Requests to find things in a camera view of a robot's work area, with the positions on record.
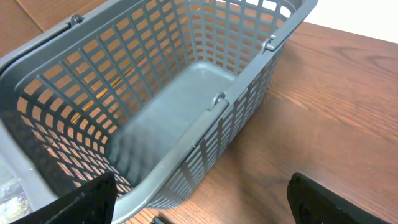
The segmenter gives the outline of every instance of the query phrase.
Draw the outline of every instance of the shopping basket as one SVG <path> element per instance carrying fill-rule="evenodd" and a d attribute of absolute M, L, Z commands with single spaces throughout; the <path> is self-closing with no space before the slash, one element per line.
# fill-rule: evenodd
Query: shopping basket
<path fill-rule="evenodd" d="M 181 204 L 316 3 L 113 0 L 2 58 L 1 155 L 33 209 L 106 171 L 115 223 Z"/>

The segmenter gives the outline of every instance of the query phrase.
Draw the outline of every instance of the basket handle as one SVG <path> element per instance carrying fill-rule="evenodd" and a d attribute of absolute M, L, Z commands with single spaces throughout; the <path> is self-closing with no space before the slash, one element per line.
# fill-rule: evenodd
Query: basket handle
<path fill-rule="evenodd" d="M 280 29 L 277 29 L 269 38 L 270 42 L 266 44 L 268 50 L 274 51 L 283 44 L 294 30 L 304 21 L 304 19 L 310 14 L 312 9 L 317 5 L 318 0 L 305 0 L 303 5 L 292 14 L 290 18 L 282 25 Z"/>
<path fill-rule="evenodd" d="M 174 147 L 131 192 L 116 201 L 112 223 L 122 223 L 142 210 L 165 185 L 183 160 L 217 121 L 229 102 L 216 95 L 214 107 L 204 110 Z"/>

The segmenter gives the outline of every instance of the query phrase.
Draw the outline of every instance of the white wall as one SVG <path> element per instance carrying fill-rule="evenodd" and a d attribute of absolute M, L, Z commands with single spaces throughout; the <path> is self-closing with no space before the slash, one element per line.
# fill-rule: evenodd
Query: white wall
<path fill-rule="evenodd" d="M 318 0 L 305 21 L 398 43 L 398 0 Z"/>

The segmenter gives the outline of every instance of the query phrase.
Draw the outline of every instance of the black object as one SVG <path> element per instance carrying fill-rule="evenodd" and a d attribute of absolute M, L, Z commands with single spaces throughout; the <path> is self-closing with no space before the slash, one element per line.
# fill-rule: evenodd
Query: black object
<path fill-rule="evenodd" d="M 116 193 L 114 174 L 106 172 L 14 224 L 109 224 Z"/>
<path fill-rule="evenodd" d="M 299 173 L 287 186 L 287 200 L 297 224 L 387 223 Z"/>
<path fill-rule="evenodd" d="M 150 224 L 172 224 L 168 219 L 163 216 L 155 217 Z"/>

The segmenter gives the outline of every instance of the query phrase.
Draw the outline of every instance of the table surface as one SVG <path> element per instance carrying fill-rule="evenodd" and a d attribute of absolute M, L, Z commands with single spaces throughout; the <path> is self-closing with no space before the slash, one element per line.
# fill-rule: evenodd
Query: table surface
<path fill-rule="evenodd" d="M 45 21 L 57 22 L 25 11 L 39 31 L 19 26 L 0 39 L 23 44 L 32 37 L 20 31 L 34 37 L 53 26 Z M 2 42 L 0 55 L 17 47 L 10 42 Z M 285 45 L 264 102 L 189 200 L 143 210 L 129 222 L 149 223 L 161 213 L 174 223 L 293 223 L 286 187 L 301 172 L 398 223 L 397 71 L 397 44 L 303 23 Z"/>

